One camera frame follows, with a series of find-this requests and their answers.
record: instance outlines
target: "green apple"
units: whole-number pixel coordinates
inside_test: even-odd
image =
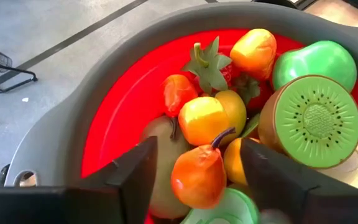
[[[239,190],[226,188],[212,209],[192,209],[181,224],[258,224],[255,203]]]
[[[323,75],[352,91],[357,79],[356,63],[341,45],[321,40],[300,50],[281,55],[273,70],[273,86],[277,90],[303,75]]]

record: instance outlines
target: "red tomato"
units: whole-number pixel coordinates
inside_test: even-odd
[[[273,94],[273,90],[267,85],[267,82],[260,82],[259,85],[259,96],[251,98],[246,105],[247,111],[260,111],[266,101],[270,98]]]
[[[162,83],[165,114],[178,116],[183,105],[198,96],[193,84],[184,75],[170,75]]]

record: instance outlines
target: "green leaf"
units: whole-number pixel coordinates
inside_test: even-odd
[[[201,89],[209,94],[211,94],[212,88],[220,91],[228,89],[227,82],[220,69],[229,65],[232,60],[225,55],[218,54],[218,50],[219,36],[204,50],[198,49],[195,51],[194,48],[192,48],[190,50],[191,60],[182,68],[183,71],[197,75],[200,78]],[[200,57],[196,57],[195,53],[197,52],[200,53],[200,55],[198,55]]]
[[[200,77],[200,88],[208,94],[212,94],[212,87],[207,80]]]
[[[195,59],[194,48],[193,47],[190,49],[190,58],[191,58],[191,60]]]
[[[181,68],[182,71],[184,72],[191,72],[195,75],[198,76],[198,72],[197,70],[200,69],[200,65],[196,62],[196,61],[189,61],[185,66],[183,66],[183,68]]]
[[[233,83],[246,105],[251,99],[260,95],[259,82],[249,76],[241,75],[239,78],[236,78]]]
[[[222,69],[232,62],[231,58],[226,55],[217,55],[215,56],[215,60],[217,61],[218,69]]]
[[[224,79],[221,71],[217,68],[209,69],[208,81],[213,88],[219,91],[227,90],[227,82]]]
[[[208,58],[208,56],[215,56],[219,50],[219,36],[217,36],[214,41],[212,41],[204,50],[204,56]]]

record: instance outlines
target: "kiwi slice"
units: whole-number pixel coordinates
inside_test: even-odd
[[[358,109],[352,96],[330,78],[295,80],[279,96],[275,129],[294,160],[314,168],[345,161],[358,144]]]
[[[247,121],[244,132],[241,135],[242,138],[258,138],[258,124],[259,124],[260,113],[253,116]]]

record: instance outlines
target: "pear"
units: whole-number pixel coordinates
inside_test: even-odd
[[[281,55],[273,70],[273,86],[277,90],[304,75],[332,78],[351,92],[357,79],[356,63],[341,45],[321,40],[300,50]]]
[[[171,119],[161,116],[150,122],[140,137],[142,141],[149,136],[157,136],[157,173],[150,199],[150,213],[158,218],[179,218],[190,211],[190,207],[181,203],[173,194],[171,173],[178,157],[192,146],[187,143],[180,129],[176,130],[175,139],[171,139],[172,129]]]

